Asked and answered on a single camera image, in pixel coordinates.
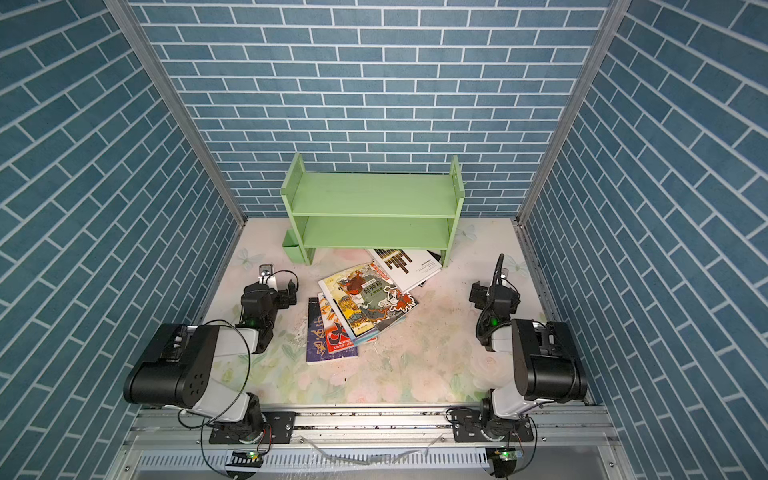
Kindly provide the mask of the white book with brown bars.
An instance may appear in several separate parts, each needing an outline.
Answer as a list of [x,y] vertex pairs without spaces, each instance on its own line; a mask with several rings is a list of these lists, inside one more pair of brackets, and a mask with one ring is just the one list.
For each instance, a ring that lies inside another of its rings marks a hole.
[[442,270],[440,262],[428,250],[368,249],[367,252],[402,293],[410,292]]

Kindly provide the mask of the green red illustrated comic book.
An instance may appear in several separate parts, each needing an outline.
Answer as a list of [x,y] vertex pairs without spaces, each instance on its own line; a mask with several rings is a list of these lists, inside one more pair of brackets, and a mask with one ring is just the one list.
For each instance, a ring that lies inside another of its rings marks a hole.
[[318,285],[356,345],[376,338],[419,305],[373,262],[342,270]]

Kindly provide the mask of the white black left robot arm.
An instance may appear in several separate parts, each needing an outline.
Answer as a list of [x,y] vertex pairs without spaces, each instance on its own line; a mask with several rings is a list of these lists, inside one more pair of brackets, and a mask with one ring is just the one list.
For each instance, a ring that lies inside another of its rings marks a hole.
[[137,405],[171,405],[206,417],[210,425],[243,424],[259,430],[264,422],[258,398],[241,387],[229,390],[211,378],[214,361],[265,352],[274,337],[277,312],[297,303],[299,281],[283,290],[272,274],[248,285],[237,323],[212,320],[199,326],[164,323],[158,327],[123,386],[123,397]]

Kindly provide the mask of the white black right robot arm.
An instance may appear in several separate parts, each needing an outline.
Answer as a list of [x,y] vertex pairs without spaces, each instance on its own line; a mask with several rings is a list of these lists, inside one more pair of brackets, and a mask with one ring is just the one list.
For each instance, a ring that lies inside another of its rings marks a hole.
[[519,292],[503,279],[471,286],[469,301],[480,311],[475,336],[489,352],[512,355],[513,380],[491,389],[482,421],[517,421],[537,407],[586,398],[588,381],[569,327],[563,322],[514,319]]

